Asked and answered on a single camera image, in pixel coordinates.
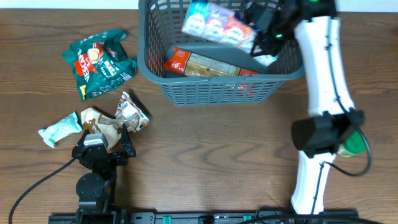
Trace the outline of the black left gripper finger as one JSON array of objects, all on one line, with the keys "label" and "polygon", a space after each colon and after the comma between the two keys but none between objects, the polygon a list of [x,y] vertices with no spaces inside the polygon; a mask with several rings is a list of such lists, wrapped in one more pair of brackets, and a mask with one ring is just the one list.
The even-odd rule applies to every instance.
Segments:
[{"label": "black left gripper finger", "polygon": [[84,146],[84,140],[86,138],[87,135],[89,135],[90,130],[89,129],[85,129],[83,132],[83,135],[81,136],[81,138],[78,140],[76,147],[83,147]]},{"label": "black left gripper finger", "polygon": [[133,149],[133,145],[132,145],[131,139],[128,134],[126,123],[124,123],[122,125],[121,146],[124,150],[132,150]]}]

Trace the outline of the pale green plastic pouch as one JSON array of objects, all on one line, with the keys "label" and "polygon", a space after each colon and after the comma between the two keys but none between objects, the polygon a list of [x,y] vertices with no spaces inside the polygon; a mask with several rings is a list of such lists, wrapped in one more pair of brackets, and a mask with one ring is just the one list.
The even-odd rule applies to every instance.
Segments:
[{"label": "pale green plastic pouch", "polygon": [[76,111],[72,112],[59,122],[45,128],[38,130],[39,135],[43,138],[44,143],[51,148],[55,147],[55,144],[75,133],[82,131],[82,127],[79,121],[79,116]]}]

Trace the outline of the brown patterned snack bag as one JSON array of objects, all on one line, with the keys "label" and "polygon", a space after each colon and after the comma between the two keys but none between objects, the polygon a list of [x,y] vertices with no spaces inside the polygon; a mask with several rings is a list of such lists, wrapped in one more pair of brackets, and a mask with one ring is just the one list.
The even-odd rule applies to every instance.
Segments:
[{"label": "brown patterned snack bag", "polygon": [[118,102],[115,118],[109,118],[94,108],[85,109],[80,116],[83,129],[89,129],[91,134],[105,135],[108,149],[119,142],[123,124],[127,126],[128,132],[136,133],[149,123],[149,118],[125,91]]}]

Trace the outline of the multicolour tissue pack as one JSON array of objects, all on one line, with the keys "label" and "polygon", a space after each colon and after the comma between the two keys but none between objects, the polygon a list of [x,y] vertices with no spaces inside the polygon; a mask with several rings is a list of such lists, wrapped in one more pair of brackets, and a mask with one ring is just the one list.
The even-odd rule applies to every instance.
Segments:
[{"label": "multicolour tissue pack", "polygon": [[219,4],[192,1],[186,12],[182,32],[216,43],[227,44],[250,53],[257,32]]}]

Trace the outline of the green Nescafe coffee bag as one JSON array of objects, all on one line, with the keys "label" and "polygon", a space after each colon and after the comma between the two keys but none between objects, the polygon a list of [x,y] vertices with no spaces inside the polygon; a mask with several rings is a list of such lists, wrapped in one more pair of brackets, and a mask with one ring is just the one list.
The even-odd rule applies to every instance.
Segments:
[{"label": "green Nescafe coffee bag", "polygon": [[71,66],[81,101],[118,89],[132,79],[137,60],[128,57],[121,41],[123,30],[100,32],[70,44],[62,57]]}]

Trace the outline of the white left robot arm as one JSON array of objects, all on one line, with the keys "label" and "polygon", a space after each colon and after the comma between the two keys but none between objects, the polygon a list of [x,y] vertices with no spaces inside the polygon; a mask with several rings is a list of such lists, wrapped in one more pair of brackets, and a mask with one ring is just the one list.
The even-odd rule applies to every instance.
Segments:
[{"label": "white left robot arm", "polygon": [[122,151],[108,152],[108,142],[103,133],[91,134],[85,130],[72,150],[72,157],[91,172],[76,183],[79,197],[75,223],[129,223],[127,210],[115,206],[117,167],[125,166],[136,156],[136,150],[122,128]]}]

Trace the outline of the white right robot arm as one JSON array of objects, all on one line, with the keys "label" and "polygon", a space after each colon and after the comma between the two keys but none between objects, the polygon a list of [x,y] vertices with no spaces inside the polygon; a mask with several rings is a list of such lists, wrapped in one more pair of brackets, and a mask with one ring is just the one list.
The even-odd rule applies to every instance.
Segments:
[{"label": "white right robot arm", "polygon": [[299,215],[323,213],[340,147],[361,134],[350,97],[334,1],[139,0],[137,66],[182,106],[256,103],[305,76],[308,118],[292,123]]}]

